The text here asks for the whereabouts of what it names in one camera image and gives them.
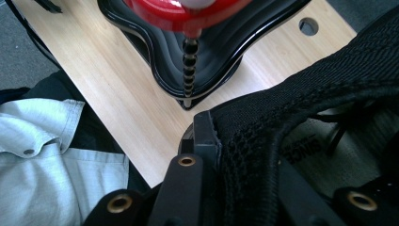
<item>black strap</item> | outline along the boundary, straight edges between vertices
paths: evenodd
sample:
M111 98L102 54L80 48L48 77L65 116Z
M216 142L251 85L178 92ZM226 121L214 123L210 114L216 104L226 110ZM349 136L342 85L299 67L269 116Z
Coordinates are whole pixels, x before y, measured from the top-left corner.
M399 7L283 83L211 109L226 225L276 223L279 147L293 128L328 108L398 94Z

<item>black padded item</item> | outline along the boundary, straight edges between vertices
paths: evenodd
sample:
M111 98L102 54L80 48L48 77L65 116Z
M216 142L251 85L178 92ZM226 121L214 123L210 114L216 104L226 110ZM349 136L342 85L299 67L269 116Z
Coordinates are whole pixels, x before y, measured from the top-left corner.
M230 19L204 29L199 38L195 86L190 99L201 99L226 82L250 45L309 2L252 1ZM122 0L98 0L98 4L103 15L126 32L132 44L147 59L158 85L175 99L186 99L182 61L184 35L144 22Z
M274 225L283 138L338 105L399 95L399 7L347 46L267 90L211 109L223 144L226 225Z

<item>light wood table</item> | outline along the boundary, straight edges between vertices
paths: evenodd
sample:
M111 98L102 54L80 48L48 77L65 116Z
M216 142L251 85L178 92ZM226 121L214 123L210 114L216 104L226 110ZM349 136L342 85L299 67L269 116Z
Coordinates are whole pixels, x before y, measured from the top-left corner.
M157 86L149 66L105 19L96 0L53 2L62 7L62 14L49 13L34 1L14 0L150 186L162 182L195 114L275 86L356 35L325 0L313 0L250 47L227 84L184 111ZM305 36L298 28L307 17L319 24L315 36Z

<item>gray fabric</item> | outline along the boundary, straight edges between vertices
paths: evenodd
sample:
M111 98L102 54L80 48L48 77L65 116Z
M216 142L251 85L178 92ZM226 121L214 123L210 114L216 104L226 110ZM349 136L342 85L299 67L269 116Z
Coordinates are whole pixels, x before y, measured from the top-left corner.
M121 153L70 148L83 103L0 105L0 224L81 225L104 195L127 188Z

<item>round hole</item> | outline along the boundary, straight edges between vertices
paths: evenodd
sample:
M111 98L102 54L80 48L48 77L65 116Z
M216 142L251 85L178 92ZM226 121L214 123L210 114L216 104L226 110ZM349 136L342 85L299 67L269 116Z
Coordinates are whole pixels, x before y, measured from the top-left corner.
M314 36L319 31L319 24L313 18L304 18L299 22L299 29L307 36Z
M127 194L120 194L114 197L107 205L110 213L118 214L127 210L132 205L132 198Z
M362 210L374 211L377 208L377 204L373 199L355 191L349 192L347 199L357 208Z
M32 150L32 149L28 149L28 150L25 150L24 151L24 154L25 155L30 155L30 154L32 154L34 151Z
M196 160L192 157L182 157L179 159L179 164L183 167L191 167L196 164Z

